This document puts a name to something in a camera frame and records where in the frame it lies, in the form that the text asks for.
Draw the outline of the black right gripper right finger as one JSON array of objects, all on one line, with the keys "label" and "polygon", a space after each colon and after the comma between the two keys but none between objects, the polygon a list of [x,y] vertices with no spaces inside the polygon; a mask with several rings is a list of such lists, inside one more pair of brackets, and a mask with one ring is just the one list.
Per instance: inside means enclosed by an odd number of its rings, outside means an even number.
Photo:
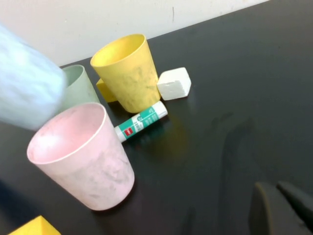
[{"label": "black right gripper right finger", "polygon": [[313,197],[288,182],[278,182],[278,233],[311,235],[313,233]]}]

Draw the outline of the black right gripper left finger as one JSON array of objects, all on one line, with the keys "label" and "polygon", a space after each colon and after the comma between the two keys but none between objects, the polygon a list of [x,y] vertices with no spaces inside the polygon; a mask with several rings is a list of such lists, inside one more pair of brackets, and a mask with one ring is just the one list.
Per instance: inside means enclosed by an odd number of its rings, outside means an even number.
[{"label": "black right gripper left finger", "polygon": [[251,235],[307,235],[308,227],[273,185],[256,182],[249,210]]}]

